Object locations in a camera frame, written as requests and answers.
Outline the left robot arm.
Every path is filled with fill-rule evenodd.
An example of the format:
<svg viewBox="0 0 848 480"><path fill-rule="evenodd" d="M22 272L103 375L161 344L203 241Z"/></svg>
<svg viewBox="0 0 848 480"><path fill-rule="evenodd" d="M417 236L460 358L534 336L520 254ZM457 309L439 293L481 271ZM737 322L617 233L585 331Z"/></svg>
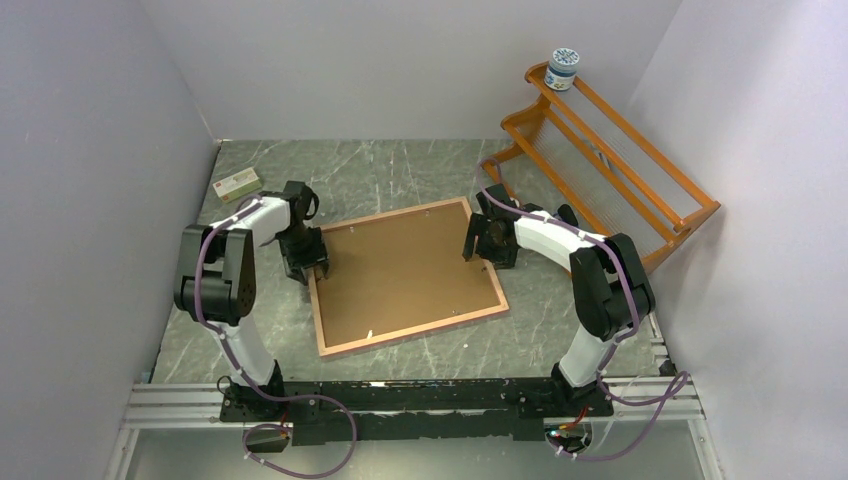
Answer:
<svg viewBox="0 0 848 480"><path fill-rule="evenodd" d="M310 223L319 205L306 183L288 181L280 192L248 195L223 220L192 224L182 233L174 304L214 337L236 397L262 420L277 418L287 395L279 364L251 317L258 294L256 252L277 244L285 275L301 284L309 272L327 275L328 249Z"/></svg>

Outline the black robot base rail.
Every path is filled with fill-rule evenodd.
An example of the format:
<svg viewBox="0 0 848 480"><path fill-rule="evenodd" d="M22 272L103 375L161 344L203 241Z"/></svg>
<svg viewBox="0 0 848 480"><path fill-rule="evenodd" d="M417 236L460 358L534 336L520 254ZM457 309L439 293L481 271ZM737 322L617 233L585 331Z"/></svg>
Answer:
<svg viewBox="0 0 848 480"><path fill-rule="evenodd" d="M533 441L583 416L614 408L596 385L557 377L377 381L289 381L284 402L223 390L224 423L285 423L296 446L360 441L506 436Z"/></svg>

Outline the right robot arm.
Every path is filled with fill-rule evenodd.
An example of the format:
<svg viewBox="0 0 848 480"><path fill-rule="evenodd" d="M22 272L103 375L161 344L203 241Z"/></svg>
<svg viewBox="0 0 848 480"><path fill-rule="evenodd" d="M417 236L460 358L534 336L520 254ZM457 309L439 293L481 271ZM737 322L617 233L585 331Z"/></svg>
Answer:
<svg viewBox="0 0 848 480"><path fill-rule="evenodd" d="M478 256L497 269L514 267L520 250L530 250L570 275L580 325L554 367L549 392L553 408L572 415L588 401L587 385L598 380L614 348L634 335L656 306L648 274L632 239L582 230L567 205L552 215L533 204L519 205L502 184L476 195L480 206L469 221L462 256Z"/></svg>

